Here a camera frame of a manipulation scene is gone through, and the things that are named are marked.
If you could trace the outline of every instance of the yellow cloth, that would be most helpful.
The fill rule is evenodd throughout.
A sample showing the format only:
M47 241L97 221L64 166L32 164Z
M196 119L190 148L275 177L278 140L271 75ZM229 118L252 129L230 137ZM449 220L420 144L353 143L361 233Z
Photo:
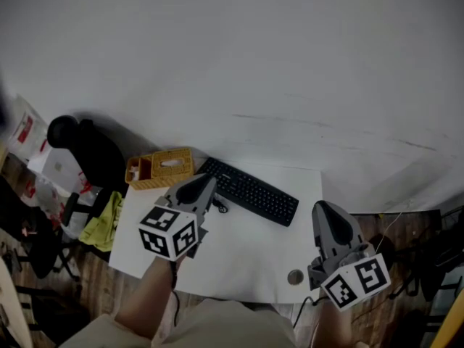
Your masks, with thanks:
M123 202L121 194L114 191L100 217L94 217L88 222L79 236L79 241L87 245L94 245L102 252L110 252Z

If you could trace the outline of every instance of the red printed label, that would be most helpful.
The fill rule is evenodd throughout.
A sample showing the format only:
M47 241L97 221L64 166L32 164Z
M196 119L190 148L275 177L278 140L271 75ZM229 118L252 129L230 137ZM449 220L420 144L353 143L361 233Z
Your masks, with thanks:
M24 129L22 130L21 134L17 137L17 140L20 143L24 143L26 138L28 137L28 134L30 132L30 129L32 128L33 120L31 116L28 116L28 121L26 121Z

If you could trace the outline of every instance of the white table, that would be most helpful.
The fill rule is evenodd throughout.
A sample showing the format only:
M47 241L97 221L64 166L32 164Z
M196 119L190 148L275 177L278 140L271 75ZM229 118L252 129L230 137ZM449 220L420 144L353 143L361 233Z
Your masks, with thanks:
M318 290L310 291L307 266L318 256L311 211L314 203L322 199L320 172L227 163L296 197L297 212L287 228L227 200L227 214L211 206L202 225L209 232L195 258L187 257L182 263L176 289L242 302L297 303L308 295L317 299ZM129 188L109 259L111 267L142 277L155 255L142 246L137 224L166 191ZM292 270L304 274L299 285L287 281Z

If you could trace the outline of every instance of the black keyboard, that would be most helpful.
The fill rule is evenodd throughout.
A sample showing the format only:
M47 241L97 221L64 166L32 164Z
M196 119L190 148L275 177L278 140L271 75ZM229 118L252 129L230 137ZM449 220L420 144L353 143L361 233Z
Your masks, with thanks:
M217 179L219 195L273 222L288 227L297 211L297 199L224 162L210 157L197 172L202 173Z

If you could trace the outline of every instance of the white wall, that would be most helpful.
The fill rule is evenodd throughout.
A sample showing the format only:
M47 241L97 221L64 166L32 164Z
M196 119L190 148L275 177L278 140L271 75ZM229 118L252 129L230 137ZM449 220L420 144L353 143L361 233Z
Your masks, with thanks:
M351 212L464 190L464 0L0 0L7 88L158 146L323 171Z

